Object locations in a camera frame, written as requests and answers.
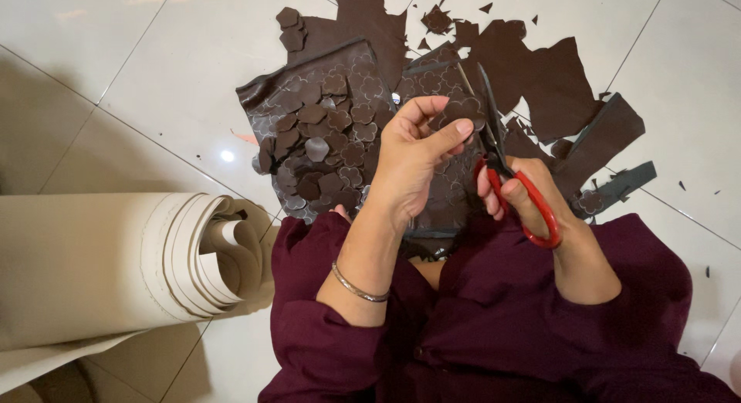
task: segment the red scissors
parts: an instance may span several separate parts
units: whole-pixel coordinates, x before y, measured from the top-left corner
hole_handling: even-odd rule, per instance
[[[537,245],[538,247],[558,247],[558,245],[561,243],[561,232],[559,229],[558,221],[556,221],[556,217],[553,215],[553,209],[551,209],[545,199],[543,199],[543,195],[535,187],[535,185],[532,184],[530,179],[528,179],[521,171],[517,171],[515,173],[512,169],[509,168],[509,166],[507,166],[504,146],[505,127],[502,124],[502,119],[499,116],[499,112],[496,110],[496,102],[494,101],[494,94],[491,91],[489,78],[486,76],[486,72],[484,71],[484,68],[481,67],[481,64],[477,64],[479,68],[479,78],[481,79],[481,82],[484,86],[484,97],[487,100],[488,104],[489,121],[487,121],[484,129],[480,132],[481,140],[483,142],[484,148],[486,149],[486,154],[482,159],[483,161],[479,162],[479,165],[476,168],[476,176],[479,175],[481,167],[486,164],[486,172],[489,176],[489,181],[491,182],[491,186],[494,188],[494,193],[496,194],[497,199],[499,199],[499,205],[502,207],[502,209],[504,209],[505,214],[509,212],[509,205],[502,196],[502,180],[500,180],[500,177],[504,177],[506,179],[515,178],[522,182],[524,188],[528,190],[528,197],[533,201],[533,203],[535,203],[535,206],[538,208],[540,214],[545,220],[545,224],[548,226],[549,237],[544,238],[536,236],[532,232],[530,232],[530,229],[528,229],[525,225],[523,225],[524,234],[533,242],[533,244]],[[468,80],[465,78],[465,74],[463,73],[462,68],[460,68],[459,70],[461,74],[464,75],[464,80],[468,82]],[[494,124],[494,127],[496,128],[495,132],[492,131],[489,124]]]

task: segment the person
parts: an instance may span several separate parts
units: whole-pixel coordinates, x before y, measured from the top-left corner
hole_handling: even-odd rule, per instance
[[[741,401],[677,353],[691,299],[681,260],[637,215],[575,218],[538,160],[507,162],[553,209],[559,247],[528,241],[482,173],[487,215],[471,219],[447,261],[397,256],[435,165],[473,131],[463,119],[430,133],[447,101],[417,97],[386,125],[354,222],[342,207],[311,226],[283,219],[271,311],[282,369],[259,400]],[[502,194],[548,236],[519,180]]]

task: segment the silver bangle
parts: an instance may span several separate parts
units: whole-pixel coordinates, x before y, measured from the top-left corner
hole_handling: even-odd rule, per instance
[[[337,280],[339,280],[339,282],[342,283],[342,285],[345,286],[347,290],[351,291],[352,294],[356,296],[364,298],[367,301],[382,303],[384,301],[387,301],[388,295],[391,294],[391,290],[388,290],[384,295],[369,295],[366,292],[358,289],[356,286],[353,286],[349,281],[345,280],[345,278],[342,277],[342,274],[340,274],[339,269],[337,268],[337,260],[332,261],[332,273],[334,273],[334,276],[337,277]]]

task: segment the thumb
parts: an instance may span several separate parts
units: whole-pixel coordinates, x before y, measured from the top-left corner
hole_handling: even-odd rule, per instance
[[[548,237],[548,225],[545,224],[540,211],[528,196],[523,182],[510,179],[502,185],[502,196],[517,210],[520,220],[530,232],[539,237]]]
[[[455,120],[440,131],[424,139],[425,146],[432,157],[439,157],[458,147],[474,130],[474,123],[468,119]]]

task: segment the white tile floor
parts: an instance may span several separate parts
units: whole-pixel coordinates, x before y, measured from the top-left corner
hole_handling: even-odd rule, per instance
[[[392,14],[408,9],[416,49],[421,15],[440,0],[385,1]],[[333,18],[333,2],[0,0],[0,193],[229,194],[251,200],[268,252],[284,215],[250,166],[255,147],[231,134],[250,133],[233,90],[283,64],[273,20],[283,6]],[[478,10],[488,2],[489,14]],[[644,118],[646,135],[609,167],[653,160],[659,177],[598,220],[637,212],[685,261],[694,301],[680,351],[741,393],[739,8],[741,0],[443,5],[481,29],[524,19],[530,48],[575,36],[594,93],[619,91]],[[444,41],[426,37],[433,48]],[[223,318],[152,330],[84,359],[101,401],[254,401],[278,370],[269,273],[263,281]]]

